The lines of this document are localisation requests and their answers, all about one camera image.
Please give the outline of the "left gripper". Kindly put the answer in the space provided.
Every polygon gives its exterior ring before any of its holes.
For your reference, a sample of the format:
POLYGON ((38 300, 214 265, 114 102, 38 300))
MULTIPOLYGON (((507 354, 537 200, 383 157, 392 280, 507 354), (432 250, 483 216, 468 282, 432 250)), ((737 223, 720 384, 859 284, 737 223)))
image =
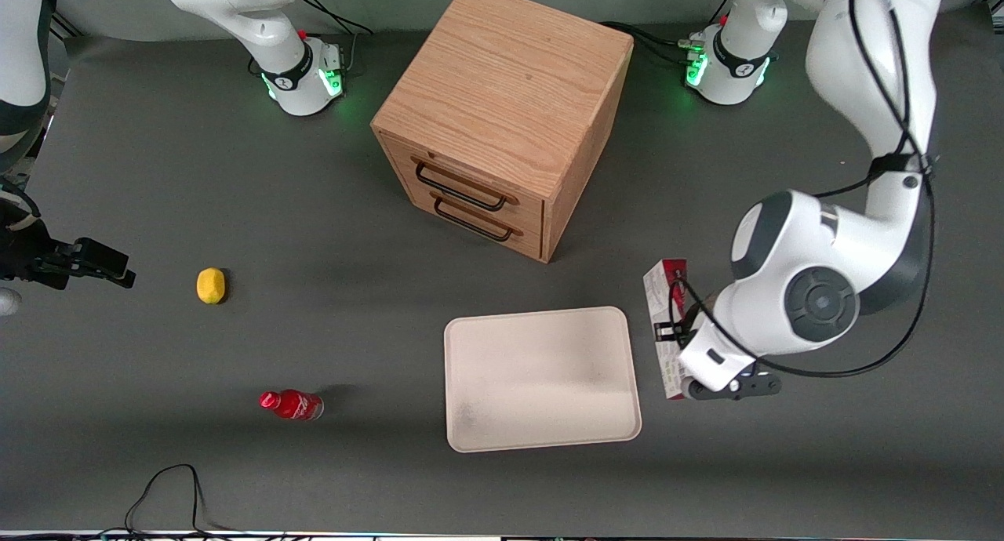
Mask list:
POLYGON ((668 320, 653 323, 655 340, 687 343, 680 353, 682 367, 706 390, 720 392, 753 365, 755 359, 739 351, 706 315, 696 316, 692 327, 689 326, 684 283, 682 279, 674 279, 668 284, 664 296, 668 320))

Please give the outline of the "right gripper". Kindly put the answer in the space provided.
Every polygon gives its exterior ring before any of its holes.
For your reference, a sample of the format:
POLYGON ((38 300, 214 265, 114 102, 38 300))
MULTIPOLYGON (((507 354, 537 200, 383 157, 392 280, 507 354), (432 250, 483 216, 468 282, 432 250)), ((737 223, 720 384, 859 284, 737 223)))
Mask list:
POLYGON ((126 289, 135 284, 136 273, 128 269, 129 256, 92 238, 75 241, 71 262, 51 263, 62 243, 50 236, 35 202, 13 183, 2 184, 1 220, 5 281, 36 281, 54 290, 65 290, 71 279, 109 281, 126 289))

